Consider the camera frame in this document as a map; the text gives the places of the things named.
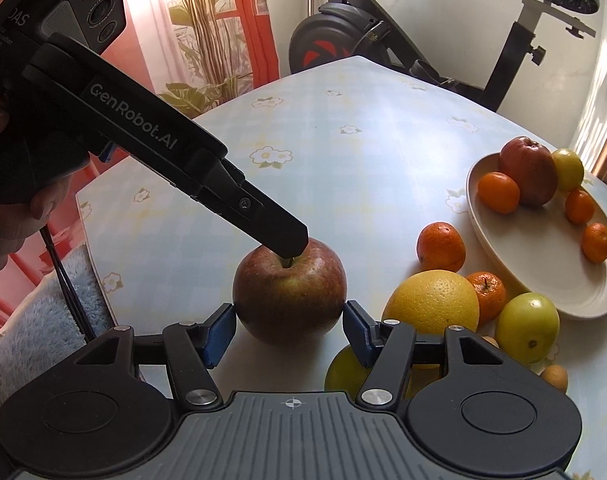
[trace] camera module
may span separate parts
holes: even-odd
[[[98,38],[99,43],[104,43],[105,41],[109,40],[110,36],[112,36],[114,34],[115,30],[116,30],[116,21],[112,20],[99,33],[99,38]]]
[[[95,27],[103,20],[105,20],[114,7],[114,0],[101,0],[97,3],[90,11],[88,16],[88,23],[91,27]]]

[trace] crosshair mark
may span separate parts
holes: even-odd
[[[282,404],[285,404],[288,408],[294,410],[295,408],[301,407],[301,405],[305,404],[305,402],[301,402],[301,400],[295,399],[293,397],[292,399],[288,399],[285,402],[282,402]]]

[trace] plate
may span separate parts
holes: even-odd
[[[574,319],[607,314],[607,260],[596,265],[583,255],[584,227],[566,218],[565,197],[557,193],[542,208],[495,213],[477,197],[477,184],[498,167],[498,153],[485,156],[472,166],[466,182],[472,226],[490,259],[523,288],[548,297],[560,314]],[[599,204],[590,222],[607,226]]]

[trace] floral tablecloth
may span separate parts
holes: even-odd
[[[395,287],[419,270],[417,235],[430,222],[449,222],[463,236],[462,274],[496,271],[467,214],[467,173],[509,139],[532,137],[466,99],[363,58],[276,81],[197,122],[228,146],[229,160],[252,184],[339,254],[349,299],[375,319]],[[589,175],[584,185],[607,214],[607,187]],[[113,315],[140,334],[205,320],[231,301],[235,269],[256,247],[131,158],[83,189],[77,201]],[[345,345],[341,324],[318,346],[292,352],[273,351],[239,325],[213,377],[224,395],[319,390]],[[583,416],[568,472],[607,480],[607,316],[563,320],[548,361],[568,369],[568,395]],[[162,368],[144,373],[168,392]]]

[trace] screw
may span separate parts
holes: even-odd
[[[372,390],[366,390],[361,394],[363,402],[372,404],[373,406],[382,406],[392,400],[392,394],[388,390],[379,390],[373,388]]]
[[[192,390],[186,394],[186,400],[194,406],[207,406],[217,400],[217,394],[211,390]]]

